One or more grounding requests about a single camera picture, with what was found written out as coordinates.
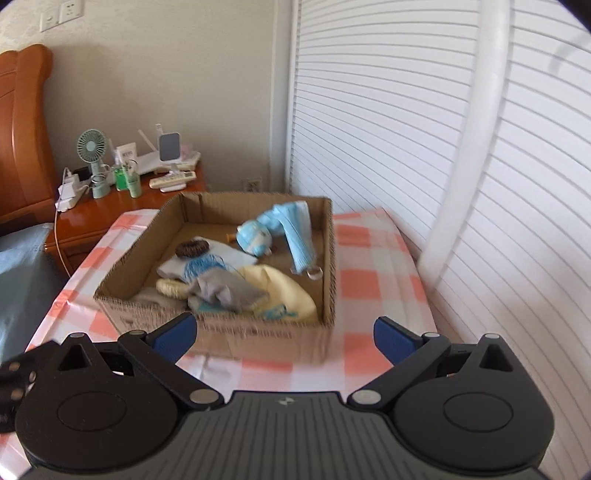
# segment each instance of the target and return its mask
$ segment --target mini fan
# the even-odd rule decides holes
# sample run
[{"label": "mini fan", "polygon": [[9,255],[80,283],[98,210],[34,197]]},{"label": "mini fan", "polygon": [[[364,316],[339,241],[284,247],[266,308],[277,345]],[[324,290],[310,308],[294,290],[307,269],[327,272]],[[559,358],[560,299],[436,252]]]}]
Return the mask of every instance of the mini fan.
[{"label": "mini fan", "polygon": [[106,151],[104,133],[99,130],[87,130],[78,138],[76,150],[80,159],[90,164],[92,196],[95,199],[104,197],[111,190],[105,176],[106,166],[102,162]]}]

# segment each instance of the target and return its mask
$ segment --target blue cloth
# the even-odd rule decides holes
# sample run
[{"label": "blue cloth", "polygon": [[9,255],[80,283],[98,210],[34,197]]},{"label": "blue cloth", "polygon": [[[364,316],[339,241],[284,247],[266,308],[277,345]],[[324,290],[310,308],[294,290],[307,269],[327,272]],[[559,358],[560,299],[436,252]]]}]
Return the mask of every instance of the blue cloth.
[{"label": "blue cloth", "polygon": [[0,362],[24,352],[66,284],[44,245],[43,223],[0,237]]},{"label": "blue cloth", "polygon": [[224,270],[228,269],[223,258],[219,255],[203,254],[196,258],[192,258],[185,265],[184,280],[185,282],[190,283],[193,279],[213,267],[223,268]]}]

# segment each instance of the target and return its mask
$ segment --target table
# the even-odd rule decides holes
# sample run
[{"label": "table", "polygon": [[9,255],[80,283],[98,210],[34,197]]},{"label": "table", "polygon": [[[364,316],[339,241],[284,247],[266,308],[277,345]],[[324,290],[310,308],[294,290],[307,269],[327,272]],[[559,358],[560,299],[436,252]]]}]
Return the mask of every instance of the table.
[{"label": "table", "polygon": [[[187,188],[181,192],[207,190],[201,163],[197,165],[195,173],[197,178],[187,183]],[[159,175],[146,174],[141,177],[143,194],[139,198],[132,198],[127,190],[118,192],[115,186],[112,186],[111,193],[101,199],[95,200],[90,193],[85,193],[72,210],[59,215],[57,239],[66,264],[66,273],[74,273],[122,213],[140,209],[159,209],[168,199],[179,193],[162,193],[160,190],[151,189],[148,183],[157,176]],[[45,251],[54,258],[59,269],[64,270],[53,233],[47,237]]]}]

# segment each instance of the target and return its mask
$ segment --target checkered tablecloth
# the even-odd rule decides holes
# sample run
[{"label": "checkered tablecloth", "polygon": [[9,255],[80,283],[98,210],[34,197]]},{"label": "checkered tablecloth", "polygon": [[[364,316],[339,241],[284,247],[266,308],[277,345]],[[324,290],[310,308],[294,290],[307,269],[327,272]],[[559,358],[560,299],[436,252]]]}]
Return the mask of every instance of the checkered tablecloth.
[{"label": "checkered tablecloth", "polygon": [[[93,300],[113,263],[134,243],[157,210],[124,213],[76,270],[35,333],[29,348],[86,332],[95,342],[118,333]],[[233,361],[185,355],[178,365],[229,399],[233,390],[336,390],[346,398],[391,365],[374,347],[374,320],[395,319],[416,333],[435,331],[413,260],[384,210],[335,217],[336,324],[322,365]],[[28,462],[15,434],[0,436],[0,476],[22,475]]]}]

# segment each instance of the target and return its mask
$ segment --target brown scrunchie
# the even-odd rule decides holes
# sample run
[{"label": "brown scrunchie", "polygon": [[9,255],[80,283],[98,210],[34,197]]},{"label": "brown scrunchie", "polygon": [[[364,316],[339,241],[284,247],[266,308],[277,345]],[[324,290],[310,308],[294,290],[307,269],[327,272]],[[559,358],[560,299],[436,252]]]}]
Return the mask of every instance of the brown scrunchie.
[{"label": "brown scrunchie", "polygon": [[209,244],[205,240],[189,240],[177,245],[174,253],[178,257],[195,258],[209,251]]}]

